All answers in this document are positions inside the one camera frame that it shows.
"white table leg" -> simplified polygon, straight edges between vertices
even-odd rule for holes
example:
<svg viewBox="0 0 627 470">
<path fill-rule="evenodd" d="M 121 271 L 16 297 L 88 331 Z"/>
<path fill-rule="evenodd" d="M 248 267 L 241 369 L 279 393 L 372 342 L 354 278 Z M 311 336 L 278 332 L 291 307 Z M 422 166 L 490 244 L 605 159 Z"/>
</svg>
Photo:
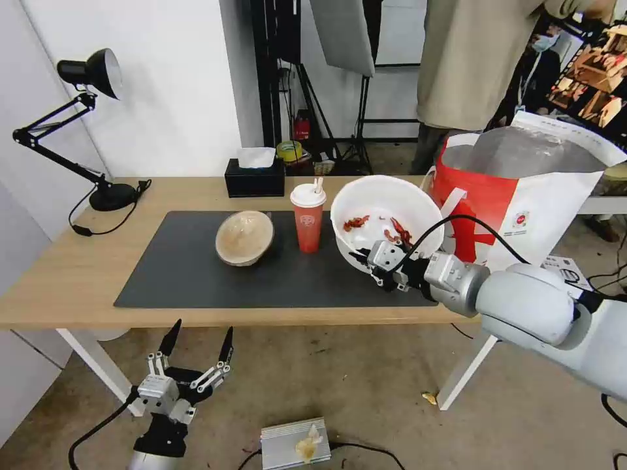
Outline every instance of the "white table leg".
<svg viewBox="0 0 627 470">
<path fill-rule="evenodd" d="M 67 330 L 57 328 L 59 334 L 76 351 L 98 377 L 104 382 L 120 401 L 125 401 L 131 392 L 131 383 L 113 362 L 106 351 L 95 339 L 93 334 L 85 330 Z M 135 416 L 144 414 L 144 405 L 135 400 L 129 406 L 129 410 Z"/>
<path fill-rule="evenodd" d="M 446 411 L 453 404 L 453 401 L 460 394 L 470 377 L 481 365 L 490 350 L 494 347 L 498 338 L 481 330 L 475 339 L 472 340 L 472 351 L 464 358 L 460 359 L 453 369 L 453 372 L 446 379 L 444 386 L 440 389 L 436 399 L 441 411 Z"/>
</svg>

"white lid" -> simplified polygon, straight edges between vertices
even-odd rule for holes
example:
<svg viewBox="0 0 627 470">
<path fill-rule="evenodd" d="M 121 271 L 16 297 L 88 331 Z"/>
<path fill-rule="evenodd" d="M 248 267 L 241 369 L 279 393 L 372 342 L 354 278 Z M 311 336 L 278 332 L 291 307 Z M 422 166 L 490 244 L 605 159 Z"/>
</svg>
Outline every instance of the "white lid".
<svg viewBox="0 0 627 470">
<path fill-rule="evenodd" d="M 294 191 L 289 195 L 289 200 L 298 207 L 318 207 L 325 203 L 327 194 L 324 189 L 320 193 L 316 193 L 315 184 L 305 183 L 294 188 Z"/>
</svg>

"lamp shade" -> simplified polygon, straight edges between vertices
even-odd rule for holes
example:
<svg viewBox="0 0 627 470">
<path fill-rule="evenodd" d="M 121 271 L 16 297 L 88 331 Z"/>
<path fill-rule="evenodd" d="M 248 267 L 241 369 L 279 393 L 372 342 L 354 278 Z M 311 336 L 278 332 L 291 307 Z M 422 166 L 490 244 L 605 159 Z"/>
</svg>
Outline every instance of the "lamp shade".
<svg viewBox="0 0 627 470">
<path fill-rule="evenodd" d="M 92 85 L 111 98 L 121 99 L 122 73 L 111 49 L 100 49 L 86 61 L 59 61 L 57 72 L 64 82 Z"/>
</svg>

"red and white bag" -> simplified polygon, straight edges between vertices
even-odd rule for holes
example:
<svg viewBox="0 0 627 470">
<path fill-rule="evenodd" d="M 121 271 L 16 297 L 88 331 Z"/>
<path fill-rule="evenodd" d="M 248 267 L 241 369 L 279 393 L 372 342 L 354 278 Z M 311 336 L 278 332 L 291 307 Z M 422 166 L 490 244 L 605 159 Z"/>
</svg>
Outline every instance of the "red and white bag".
<svg viewBox="0 0 627 470">
<path fill-rule="evenodd" d="M 540 265 L 608 166 L 627 155 L 581 127 L 519 112 L 510 127 L 448 139 L 431 195 L 442 207 L 465 192 L 452 213 L 483 220 L 521 256 Z M 442 248 L 466 262 L 503 270 L 516 259 L 473 221 L 446 224 Z"/>
</svg>

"lanyard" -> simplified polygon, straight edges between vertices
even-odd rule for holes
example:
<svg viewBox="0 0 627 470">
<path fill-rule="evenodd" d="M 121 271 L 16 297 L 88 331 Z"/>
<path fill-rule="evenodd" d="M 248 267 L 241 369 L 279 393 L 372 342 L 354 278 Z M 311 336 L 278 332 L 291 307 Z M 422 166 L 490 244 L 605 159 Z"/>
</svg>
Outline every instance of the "lanyard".
<svg viewBox="0 0 627 470">
<path fill-rule="evenodd" d="M 533 77 L 537 67 L 538 67 L 538 63 L 540 62 L 540 57 L 542 56 L 542 53 L 540 52 L 538 54 L 538 56 L 536 57 L 536 61 L 534 62 L 534 66 L 531 68 L 531 72 L 529 72 L 529 75 L 527 76 L 527 80 L 525 80 L 524 85 L 523 85 L 523 78 L 521 77 L 521 83 L 518 87 L 518 105 L 521 106 L 523 104 L 523 97 L 525 96 L 525 93 L 527 93 L 527 87 L 529 86 L 529 82 L 531 81 L 531 78 Z"/>
</svg>

